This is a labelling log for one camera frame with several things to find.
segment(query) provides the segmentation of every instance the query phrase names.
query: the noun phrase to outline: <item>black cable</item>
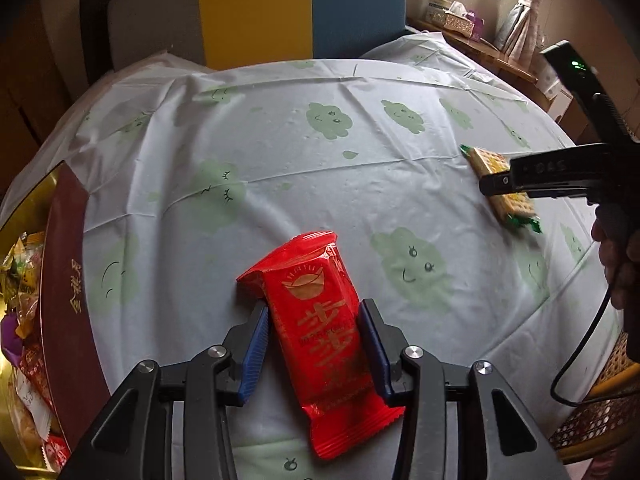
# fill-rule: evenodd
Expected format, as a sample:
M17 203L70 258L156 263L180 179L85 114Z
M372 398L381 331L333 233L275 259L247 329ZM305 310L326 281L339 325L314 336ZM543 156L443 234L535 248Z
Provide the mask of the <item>black cable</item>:
M625 397L631 397L631 396L640 394L640 388L635 388L632 391L625 392L623 394L617 394L610 397L607 397L607 396L594 397L593 399L581 400L580 402L575 402L573 400L565 399L563 396L561 396L556 392L556 387L558 386L560 379L562 379L566 371L569 368L571 368L571 366L574 364L574 361L578 358L578 355L580 355L580 352L582 352L582 349L591 338L591 335L593 335L593 332L596 330L596 327L598 326L598 323L600 322L600 319L602 318L602 315L604 314L604 311L607 305L609 304L609 300L611 298L611 289L616 283L617 274L618 274L618 269L616 269L614 272L613 280L611 280L611 284L607 287L607 291L604 295L604 298L602 299L600 308L598 309L595 317L593 318L593 321L591 321L591 325L587 329L587 332L584 333L584 336L582 336L582 339L578 343L578 346L575 348L574 353L571 354L571 357L569 357L567 359L567 362L565 362L562 368L560 368L560 371L558 372L558 374L555 376L554 380L551 383L551 389L550 389L551 397L553 397L553 399L556 400L557 402L560 402L560 404L564 404L565 406L571 406L573 408L578 408L579 406L586 406L587 404L595 404L596 402L604 402L606 400L624 399Z

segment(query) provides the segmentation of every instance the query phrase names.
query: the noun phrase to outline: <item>cracker package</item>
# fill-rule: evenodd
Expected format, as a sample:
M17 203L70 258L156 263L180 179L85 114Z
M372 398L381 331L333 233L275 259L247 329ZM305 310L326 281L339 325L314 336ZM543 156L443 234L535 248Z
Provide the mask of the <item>cracker package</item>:
M464 145L460 146L460 150L462 150L478 177L508 171L510 168L509 161L499 153L489 152L482 148L470 148ZM540 219L536 216L533 202L526 193L490 196L489 202L502 224L513 227L530 225L535 232L542 232Z
M374 389L356 327L358 295L333 232L307 233L277 248L238 278L266 297L311 444L331 459L402 414Z

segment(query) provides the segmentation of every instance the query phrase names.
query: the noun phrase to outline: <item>purple candy wrapper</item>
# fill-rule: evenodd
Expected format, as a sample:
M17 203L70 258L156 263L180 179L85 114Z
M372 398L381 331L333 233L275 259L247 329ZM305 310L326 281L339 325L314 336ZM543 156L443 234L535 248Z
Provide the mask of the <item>purple candy wrapper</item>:
M18 317L15 312L7 312L0 321L0 338L2 339L2 355L17 368L22 357L22 339L15 329L18 328Z

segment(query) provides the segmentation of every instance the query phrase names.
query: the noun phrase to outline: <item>wicker chair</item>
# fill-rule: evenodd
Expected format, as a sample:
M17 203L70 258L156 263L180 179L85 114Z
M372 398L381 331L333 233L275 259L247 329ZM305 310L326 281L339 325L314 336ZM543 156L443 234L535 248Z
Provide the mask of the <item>wicker chair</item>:
M586 399L634 388L640 388L640 364L626 356L626 334L622 333ZM580 462L628 440L638 428L639 414L640 394L576 408L549 442L564 464Z

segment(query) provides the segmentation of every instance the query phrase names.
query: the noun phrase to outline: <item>blue gripper pad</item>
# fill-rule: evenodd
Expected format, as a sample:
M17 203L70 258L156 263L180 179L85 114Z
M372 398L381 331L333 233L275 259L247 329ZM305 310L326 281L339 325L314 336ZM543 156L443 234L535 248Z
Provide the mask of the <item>blue gripper pad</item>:
M242 362L242 377L240 379L240 388L238 389L238 399L242 404L251 397L258 383L268 342L269 309L265 306L260 313L254 334L251 336L249 348L244 356L244 362Z
M389 360L382 348L378 331L364 303L360 303L358 308L356 324L360 332L364 353L367 355L367 361L369 362L373 386L376 389L376 393L382 397L386 404L393 395Z

